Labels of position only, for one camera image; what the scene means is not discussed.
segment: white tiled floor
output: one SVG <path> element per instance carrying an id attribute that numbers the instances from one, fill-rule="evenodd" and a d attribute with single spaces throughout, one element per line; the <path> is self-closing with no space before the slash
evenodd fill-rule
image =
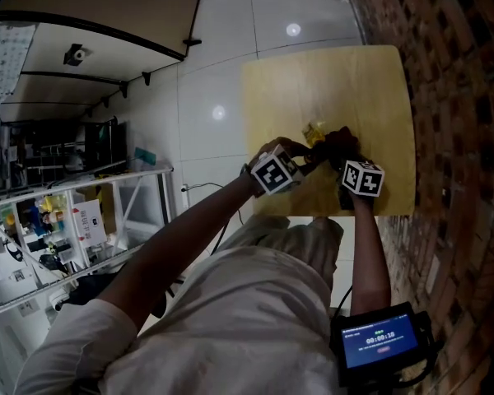
<path id="1" fill-rule="evenodd" d="M 139 146 L 174 166 L 172 181 L 178 213 L 183 211 L 179 191 L 182 183 L 212 181 L 225 185 L 248 160 L 241 116 L 242 63 L 296 51 L 361 44 L 347 0 L 201 0 L 193 37 L 203 43 L 192 47 L 184 62 L 153 73 L 150 86 L 145 86 L 142 79 L 133 81 L 127 99 L 119 93 L 110 100 L 108 109 L 99 107 L 95 112 L 98 120 L 116 115 L 120 122 L 128 121 L 129 154 Z M 213 186 L 191 190 L 190 204 L 215 190 Z M 252 204 L 248 202 L 241 213 L 246 220 Z M 307 221 L 310 219 L 292 219 L 292 223 Z M 332 304 L 343 297 L 352 275 L 353 222 L 352 218 L 340 221 L 345 236 Z M 239 226 L 236 215 L 226 237 Z"/>

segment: brick wall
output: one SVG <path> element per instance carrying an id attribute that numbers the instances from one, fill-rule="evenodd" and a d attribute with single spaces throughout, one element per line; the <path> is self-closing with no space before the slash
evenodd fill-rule
<path id="1" fill-rule="evenodd" d="M 445 342 L 416 393 L 478 393 L 494 359 L 494 0 L 352 0 L 370 44 L 403 60 L 416 211 L 380 222 L 394 300 Z"/>

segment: person's right arm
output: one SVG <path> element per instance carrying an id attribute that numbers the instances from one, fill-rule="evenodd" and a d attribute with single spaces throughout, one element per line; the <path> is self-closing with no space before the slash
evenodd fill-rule
<path id="1" fill-rule="evenodd" d="M 355 258 L 351 316 L 391 304 L 391 286 L 379 229 L 371 207 L 351 194 L 355 207 Z"/>

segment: forearm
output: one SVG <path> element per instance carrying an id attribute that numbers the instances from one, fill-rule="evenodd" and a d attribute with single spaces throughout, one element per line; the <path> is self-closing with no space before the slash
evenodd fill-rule
<path id="1" fill-rule="evenodd" d="M 140 328 L 174 279 L 253 193 L 253 180 L 242 174 L 188 209 L 148 240 L 99 298 L 118 306 Z"/>
<path id="2" fill-rule="evenodd" d="M 358 197 L 355 206 L 355 257 L 351 314 L 383 309 L 391 304 L 391 287 L 379 230 L 371 208 Z"/>

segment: person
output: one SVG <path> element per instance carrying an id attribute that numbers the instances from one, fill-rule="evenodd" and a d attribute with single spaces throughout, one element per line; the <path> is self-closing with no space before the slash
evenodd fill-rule
<path id="1" fill-rule="evenodd" d="M 291 156 L 309 150 L 278 138 Z M 251 165 L 258 159 L 256 156 Z M 329 349 L 329 302 L 343 231 L 315 218 L 252 216 L 199 263 L 164 317 L 137 336 L 159 297 L 260 188 L 249 169 L 150 238 L 97 299 L 66 304 L 24 365 L 15 393 L 341 393 Z M 375 218 L 352 195 L 351 314 L 390 304 Z"/>

